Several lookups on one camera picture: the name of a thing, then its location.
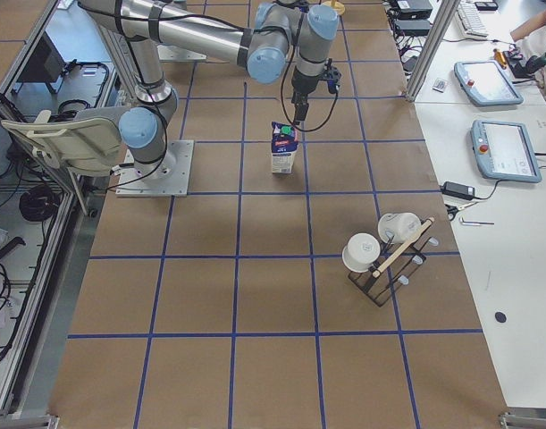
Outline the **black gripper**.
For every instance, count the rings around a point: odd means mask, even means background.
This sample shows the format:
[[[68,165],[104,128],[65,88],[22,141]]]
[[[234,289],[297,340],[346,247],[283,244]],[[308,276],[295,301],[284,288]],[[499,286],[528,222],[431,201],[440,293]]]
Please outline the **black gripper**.
[[[294,71],[291,78],[293,94],[291,103],[294,104],[294,122],[303,122],[307,117],[308,95],[316,90],[321,75],[309,76],[301,71]]]

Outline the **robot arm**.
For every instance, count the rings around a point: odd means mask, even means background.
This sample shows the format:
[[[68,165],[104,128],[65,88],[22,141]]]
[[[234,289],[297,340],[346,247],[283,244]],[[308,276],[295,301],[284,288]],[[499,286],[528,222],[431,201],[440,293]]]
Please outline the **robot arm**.
[[[178,96],[164,76],[157,52],[160,45],[234,63],[261,84],[285,80],[288,64],[294,63],[292,127],[306,119],[308,97],[319,82],[326,82],[334,96],[339,94],[340,72],[329,56],[339,18],[329,6],[306,1],[262,3],[252,28],[165,1],[81,1],[79,6],[96,24],[125,40],[137,73],[138,104],[118,122],[136,173],[135,179],[119,183],[126,191],[134,191],[136,184],[156,185],[174,173],[178,161],[167,138]]]

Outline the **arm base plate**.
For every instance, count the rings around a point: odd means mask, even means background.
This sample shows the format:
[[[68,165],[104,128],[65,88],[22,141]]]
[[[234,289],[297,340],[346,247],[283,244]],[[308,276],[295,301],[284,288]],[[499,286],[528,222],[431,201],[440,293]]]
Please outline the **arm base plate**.
[[[177,46],[158,45],[157,52],[162,63],[205,62],[206,56]]]
[[[124,162],[134,165],[122,169],[122,185],[114,189],[115,193],[126,198],[185,197],[194,145],[193,140],[171,140],[162,165],[148,177],[146,175],[155,169],[155,164],[146,166],[135,163],[131,151],[127,149]]]

